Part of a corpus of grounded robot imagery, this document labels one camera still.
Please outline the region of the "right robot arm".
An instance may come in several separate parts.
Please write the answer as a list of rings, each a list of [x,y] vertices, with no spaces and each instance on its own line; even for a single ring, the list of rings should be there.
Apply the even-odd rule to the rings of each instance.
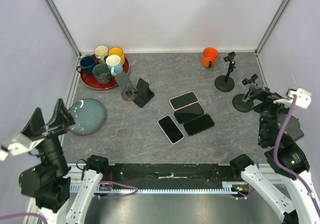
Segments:
[[[298,88],[288,89],[286,97],[272,93],[269,88],[250,84],[246,94],[232,100],[240,110],[249,106],[260,114],[258,145],[269,148],[265,157],[278,174],[290,197],[282,194],[262,174],[258,165],[242,154],[232,161],[229,175],[244,180],[270,205],[282,223],[319,223],[319,198],[313,186],[311,169],[305,153],[296,141],[303,138],[299,120],[293,116],[295,107],[307,109],[311,93]]]

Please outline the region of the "black flat-base phone stand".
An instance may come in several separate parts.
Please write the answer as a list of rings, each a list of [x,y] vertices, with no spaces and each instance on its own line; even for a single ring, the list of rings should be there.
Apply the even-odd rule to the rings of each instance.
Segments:
[[[139,78],[136,86],[136,97],[133,102],[140,108],[143,108],[154,96],[155,94],[150,89],[149,83]]]

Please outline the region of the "black phone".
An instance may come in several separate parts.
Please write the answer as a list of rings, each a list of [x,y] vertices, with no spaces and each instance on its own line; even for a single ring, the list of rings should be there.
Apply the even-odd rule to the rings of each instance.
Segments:
[[[204,114],[199,103],[194,103],[174,112],[174,116],[179,124],[184,124]]]
[[[183,125],[188,136],[193,136],[204,130],[214,127],[215,123],[209,114],[204,114]]]

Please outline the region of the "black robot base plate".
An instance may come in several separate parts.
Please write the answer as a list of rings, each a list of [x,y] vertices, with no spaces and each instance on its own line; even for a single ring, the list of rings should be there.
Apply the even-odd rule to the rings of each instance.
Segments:
[[[218,189],[223,182],[244,182],[230,165],[218,164],[90,164],[114,181],[138,189]]]

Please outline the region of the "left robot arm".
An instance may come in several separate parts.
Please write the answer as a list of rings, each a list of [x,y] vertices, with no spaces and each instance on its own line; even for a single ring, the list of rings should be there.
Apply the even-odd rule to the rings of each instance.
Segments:
[[[84,223],[94,191],[101,180],[109,177],[107,158],[92,155],[87,159],[80,189],[69,210],[70,168],[59,141],[75,121],[62,99],[58,99],[53,115],[44,122],[37,107],[21,134],[38,150],[41,163],[20,174],[18,179],[23,195],[33,197],[36,206],[48,223]]]

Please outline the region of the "black round-base phone stand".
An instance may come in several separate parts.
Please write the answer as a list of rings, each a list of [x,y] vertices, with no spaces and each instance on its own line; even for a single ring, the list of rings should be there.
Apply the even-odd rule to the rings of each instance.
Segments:
[[[230,52],[224,57],[224,61],[229,62],[227,74],[218,76],[214,81],[214,85],[219,91],[230,92],[235,87],[235,82],[233,78],[230,77],[231,72],[236,68],[236,62],[234,60],[235,56],[235,52]]]

